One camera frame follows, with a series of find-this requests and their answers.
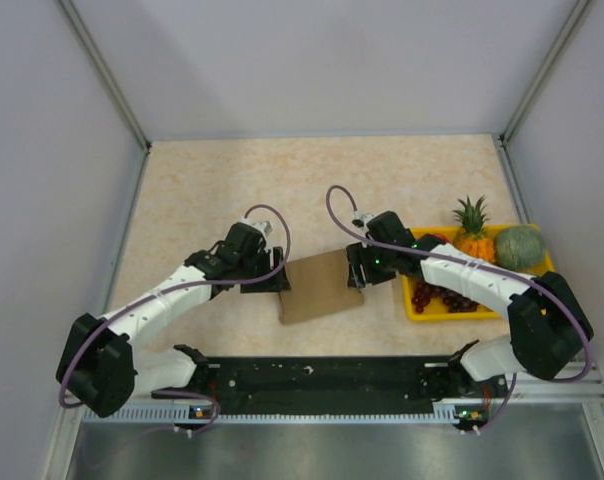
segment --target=black joint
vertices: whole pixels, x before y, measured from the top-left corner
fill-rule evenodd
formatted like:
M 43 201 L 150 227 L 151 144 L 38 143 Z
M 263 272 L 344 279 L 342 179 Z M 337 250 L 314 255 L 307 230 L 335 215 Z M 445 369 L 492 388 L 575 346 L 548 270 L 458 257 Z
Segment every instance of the black joint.
M 369 235 L 374 240 L 404 247 L 410 247 L 415 242 L 411 231 L 404 228 L 400 217 L 395 212 L 381 213 L 367 224 Z
M 204 273 L 204 278 L 207 280 L 220 279 L 229 270 L 228 264 L 206 250 L 189 255 L 189 258 L 184 261 L 184 266 L 197 268 Z
M 366 285 L 378 285 L 396 277 L 392 269 L 385 268 L 382 261 L 382 249 L 364 247 L 361 243 L 353 243 L 346 247 L 349 262 L 349 277 L 347 285 L 350 288 L 364 288 Z
M 208 367 L 209 361 L 197 348 L 191 348 L 188 345 L 175 345 L 173 348 L 187 355 L 198 367 Z
M 591 340 L 593 328 L 566 280 L 557 273 L 547 272 L 534 281 L 551 291 L 569 309 L 586 338 Z M 513 353 L 531 375 L 551 380 L 582 350 L 573 325 L 536 289 L 513 295 L 508 312 Z
M 55 378 L 62 382 L 73 357 L 104 320 L 87 314 L 71 327 Z M 127 335 L 104 330 L 80 358 L 68 390 L 99 417 L 108 417 L 129 399 L 135 386 L 133 350 Z
M 265 245 L 262 232 L 251 225 L 238 222 L 231 226 L 215 254 L 225 263 L 237 267 L 241 262 L 252 261 L 264 250 Z
M 250 270 L 250 278 L 261 277 L 275 270 L 284 262 L 282 247 L 275 247 L 269 252 L 261 252 Z M 291 284 L 286 276 L 286 267 L 266 280 L 256 283 L 240 285 L 241 293 L 277 293 L 291 290 Z

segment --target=yellow tray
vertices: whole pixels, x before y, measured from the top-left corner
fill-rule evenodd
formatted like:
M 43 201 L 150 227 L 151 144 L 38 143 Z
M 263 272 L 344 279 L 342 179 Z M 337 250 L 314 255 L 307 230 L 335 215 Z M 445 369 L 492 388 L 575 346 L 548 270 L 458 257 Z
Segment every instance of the yellow tray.
M 505 228 L 512 227 L 513 225 L 487 225 L 486 229 L 490 237 L 495 237 L 499 232 Z M 449 240 L 453 240 L 455 234 L 458 232 L 459 227 L 430 227 L 430 228 L 412 228 L 411 232 L 415 238 L 420 238 L 422 235 L 427 233 L 439 233 L 444 235 Z M 544 261 L 533 268 L 530 268 L 523 273 L 531 275 L 543 275 L 546 272 L 554 272 L 553 262 L 548 252 L 544 257 Z M 417 279 L 402 277 L 402 289 L 404 290 L 404 308 L 406 309 L 406 315 L 409 320 L 414 322 L 439 322 L 442 320 L 486 320 L 500 318 L 500 315 L 495 313 L 493 310 L 489 310 L 483 305 L 478 307 L 476 312 L 464 312 L 464 313 L 449 313 L 448 307 L 442 303 L 442 299 L 433 298 L 424 308 L 424 313 L 417 313 L 414 305 L 411 303 L 411 297 L 417 286 Z

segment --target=beige table surface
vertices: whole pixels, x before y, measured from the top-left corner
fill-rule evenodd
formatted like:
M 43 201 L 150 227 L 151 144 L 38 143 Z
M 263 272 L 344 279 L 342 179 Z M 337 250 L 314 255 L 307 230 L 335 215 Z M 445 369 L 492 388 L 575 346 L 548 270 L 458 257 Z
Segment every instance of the beige table surface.
M 291 259 L 352 243 L 324 207 L 329 185 L 347 186 L 362 211 L 395 210 L 408 227 L 452 223 L 456 198 L 488 198 L 491 223 L 516 215 L 491 137 L 377 136 L 156 142 L 123 258 L 113 307 L 169 276 L 193 251 L 224 238 L 255 203 L 291 227 Z M 351 218 L 336 192 L 334 208 Z M 277 220 L 271 239 L 283 244 Z M 205 355 L 446 354 L 505 333 L 503 320 L 419 324 L 406 318 L 399 280 L 368 287 L 365 305 L 283 326 L 276 294 L 223 293 L 176 320 L 150 346 L 188 344 Z

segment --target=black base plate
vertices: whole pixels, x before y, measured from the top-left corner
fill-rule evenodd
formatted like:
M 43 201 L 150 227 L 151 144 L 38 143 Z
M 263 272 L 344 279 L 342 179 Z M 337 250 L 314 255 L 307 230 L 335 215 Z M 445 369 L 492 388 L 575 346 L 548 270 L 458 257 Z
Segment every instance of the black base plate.
M 214 395 L 227 415 L 432 413 L 443 397 L 482 399 L 484 385 L 493 398 L 506 393 L 504 377 L 461 385 L 441 356 L 207 359 L 184 390 Z

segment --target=grapes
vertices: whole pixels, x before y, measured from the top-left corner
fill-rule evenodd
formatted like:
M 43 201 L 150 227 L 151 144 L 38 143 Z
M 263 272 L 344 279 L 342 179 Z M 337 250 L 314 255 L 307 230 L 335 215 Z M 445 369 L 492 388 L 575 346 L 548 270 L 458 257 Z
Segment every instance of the grapes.
M 417 283 L 411 298 L 416 313 L 424 313 L 424 308 L 431 303 L 433 298 L 441 298 L 442 303 L 448 307 L 449 313 L 475 312 L 478 309 L 476 302 L 463 297 L 459 293 L 421 280 Z

